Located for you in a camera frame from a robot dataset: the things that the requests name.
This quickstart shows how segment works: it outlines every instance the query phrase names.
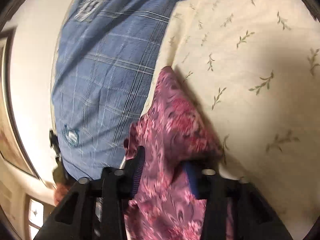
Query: white wall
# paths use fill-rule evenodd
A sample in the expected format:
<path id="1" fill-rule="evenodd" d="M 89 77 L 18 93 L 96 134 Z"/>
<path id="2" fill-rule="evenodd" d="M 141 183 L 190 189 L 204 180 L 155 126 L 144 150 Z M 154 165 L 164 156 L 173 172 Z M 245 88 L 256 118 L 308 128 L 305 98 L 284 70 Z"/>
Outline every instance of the white wall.
<path id="1" fill-rule="evenodd" d="M 17 27 L 10 62 L 12 108 L 27 154 L 40 177 L 53 183 L 55 152 L 49 146 L 50 80 L 59 31 L 72 0 L 26 0 L 4 30 Z M 41 181 L 8 167 L 26 192 L 52 203 Z"/>

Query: pink paisley cloth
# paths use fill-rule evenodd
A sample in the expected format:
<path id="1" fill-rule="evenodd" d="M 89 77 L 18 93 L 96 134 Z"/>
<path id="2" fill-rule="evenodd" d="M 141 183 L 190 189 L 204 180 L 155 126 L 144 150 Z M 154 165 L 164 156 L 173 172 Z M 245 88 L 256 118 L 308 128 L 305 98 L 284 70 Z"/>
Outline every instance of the pink paisley cloth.
<path id="1" fill-rule="evenodd" d="M 138 145 L 146 159 L 140 186 L 129 202 L 126 227 L 132 239 L 199 240 L 206 200 L 196 200 L 181 161 L 221 157 L 218 138 L 209 133 L 170 66 L 159 74 L 152 106 L 130 126 L 124 141 L 126 158 Z M 233 240 L 231 203 L 228 203 L 226 239 Z"/>

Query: pillow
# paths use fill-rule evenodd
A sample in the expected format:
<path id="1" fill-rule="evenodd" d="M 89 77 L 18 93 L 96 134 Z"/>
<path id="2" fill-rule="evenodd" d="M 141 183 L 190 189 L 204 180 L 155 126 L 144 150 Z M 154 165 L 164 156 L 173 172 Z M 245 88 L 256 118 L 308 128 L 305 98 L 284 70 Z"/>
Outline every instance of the pillow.
<path id="1" fill-rule="evenodd" d="M 143 114 L 172 65 L 294 239 L 320 215 L 320 25 L 301 0 L 186 0 L 170 19 Z"/>

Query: circular emblem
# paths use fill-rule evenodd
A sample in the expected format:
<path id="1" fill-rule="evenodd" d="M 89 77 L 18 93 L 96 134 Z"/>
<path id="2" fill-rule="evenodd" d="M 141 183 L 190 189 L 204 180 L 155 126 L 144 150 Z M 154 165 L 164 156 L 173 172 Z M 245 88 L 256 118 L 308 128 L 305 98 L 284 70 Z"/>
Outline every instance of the circular emblem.
<path id="1" fill-rule="evenodd" d="M 103 3 L 103 1 L 104 0 L 83 0 L 78 6 L 75 19 L 80 22 L 84 21 Z"/>
<path id="2" fill-rule="evenodd" d="M 79 145 L 79 132 L 67 125 L 64 126 L 63 138 L 71 147 L 77 147 Z"/>

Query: picture frame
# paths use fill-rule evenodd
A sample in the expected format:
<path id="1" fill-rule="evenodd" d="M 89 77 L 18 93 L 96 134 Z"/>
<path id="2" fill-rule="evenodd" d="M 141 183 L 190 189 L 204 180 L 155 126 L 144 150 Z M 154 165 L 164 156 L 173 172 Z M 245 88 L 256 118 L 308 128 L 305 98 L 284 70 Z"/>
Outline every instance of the picture frame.
<path id="1" fill-rule="evenodd" d="M 10 58 L 15 29 L 0 33 L 0 154 L 10 165 L 40 179 L 23 147 L 10 97 Z"/>

